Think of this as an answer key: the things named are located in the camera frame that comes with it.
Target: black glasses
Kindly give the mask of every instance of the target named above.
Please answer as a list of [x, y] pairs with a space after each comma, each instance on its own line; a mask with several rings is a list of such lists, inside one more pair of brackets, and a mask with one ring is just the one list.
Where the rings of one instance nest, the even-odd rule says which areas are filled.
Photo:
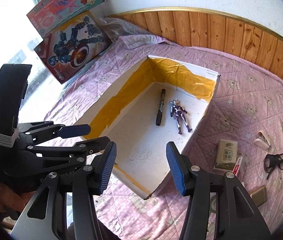
[[276, 166], [283, 170], [283, 153], [276, 155], [267, 154], [264, 159], [264, 170], [268, 173], [266, 179], [269, 178], [270, 174], [274, 171]]

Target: pink bedspread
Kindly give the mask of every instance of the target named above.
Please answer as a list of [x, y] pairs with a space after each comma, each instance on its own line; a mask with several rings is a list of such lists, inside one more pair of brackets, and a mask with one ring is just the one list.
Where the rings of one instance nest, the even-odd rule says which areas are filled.
[[[238, 141], [247, 171], [245, 188], [265, 184], [268, 201], [259, 209], [269, 229], [283, 220], [283, 171], [275, 169], [266, 180], [263, 159], [268, 152], [253, 144], [264, 130], [272, 139], [269, 153], [283, 153], [283, 81], [270, 72], [235, 56], [203, 48], [181, 47], [152, 35], [121, 37], [93, 67], [69, 87], [45, 120], [74, 124], [122, 73], [146, 55], [181, 60], [213, 69], [221, 74], [216, 97], [189, 158], [208, 172], [216, 158], [220, 138]], [[78, 138], [51, 144], [71, 146]], [[95, 198], [98, 218], [122, 239], [178, 239], [188, 198], [175, 190], [172, 179], [148, 200], [142, 200], [111, 176], [107, 190]], [[208, 225], [213, 238], [215, 218]]]

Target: wood paneling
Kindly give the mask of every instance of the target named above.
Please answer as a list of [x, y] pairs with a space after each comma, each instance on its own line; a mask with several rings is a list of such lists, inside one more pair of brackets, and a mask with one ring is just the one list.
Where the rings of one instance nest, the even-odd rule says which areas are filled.
[[224, 50], [225, 21], [226, 19], [223, 16], [207, 14], [208, 47], [210, 49]]
[[191, 44], [197, 47], [207, 47], [207, 14], [189, 12], [191, 27]]
[[162, 11], [158, 13], [158, 18], [160, 20], [161, 36], [176, 42], [173, 13], [171, 11]]
[[240, 56], [244, 32], [244, 23], [235, 19], [226, 18], [224, 52]]
[[158, 18], [157, 12], [145, 12], [144, 16], [148, 31], [157, 36], [161, 36], [160, 20]]
[[246, 23], [244, 24], [243, 43], [240, 51], [241, 58], [255, 63], [261, 36], [261, 29]]
[[262, 32], [255, 64], [269, 70], [272, 65], [278, 39], [273, 35]]
[[283, 40], [267, 30], [217, 14], [152, 11], [117, 16], [182, 46], [241, 57], [283, 79]]
[[191, 46], [191, 27], [188, 12], [173, 11], [176, 42], [182, 46]]

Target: red and white box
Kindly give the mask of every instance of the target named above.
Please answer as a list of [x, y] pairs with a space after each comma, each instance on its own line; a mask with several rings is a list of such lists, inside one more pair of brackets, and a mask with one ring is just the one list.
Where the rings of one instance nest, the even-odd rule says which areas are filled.
[[235, 167], [233, 169], [233, 173], [240, 182], [245, 176], [245, 171], [246, 171], [246, 166], [243, 157], [239, 157], [236, 161]]

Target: marker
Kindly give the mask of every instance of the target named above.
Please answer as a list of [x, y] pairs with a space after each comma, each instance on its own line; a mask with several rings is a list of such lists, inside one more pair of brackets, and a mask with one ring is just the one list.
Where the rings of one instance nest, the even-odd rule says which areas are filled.
[[160, 94], [160, 106], [158, 108], [158, 113], [156, 117], [156, 125], [160, 125], [161, 119], [163, 117], [165, 95], [166, 95], [166, 89], [162, 89], [162, 92]]

